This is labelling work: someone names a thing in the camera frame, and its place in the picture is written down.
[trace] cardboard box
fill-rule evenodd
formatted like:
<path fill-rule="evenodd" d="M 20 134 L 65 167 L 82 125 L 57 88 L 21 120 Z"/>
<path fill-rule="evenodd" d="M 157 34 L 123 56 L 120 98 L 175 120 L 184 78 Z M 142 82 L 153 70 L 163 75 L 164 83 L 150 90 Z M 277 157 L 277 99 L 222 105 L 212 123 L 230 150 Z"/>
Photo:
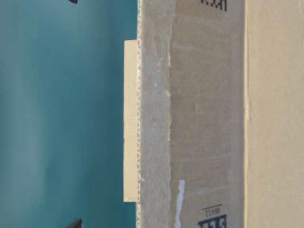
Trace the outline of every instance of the cardboard box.
<path fill-rule="evenodd" d="M 124 42 L 123 81 L 123 200 L 138 199 L 137 40 Z"/>
<path fill-rule="evenodd" d="M 304 2 L 139 1 L 140 228 L 304 224 Z"/>

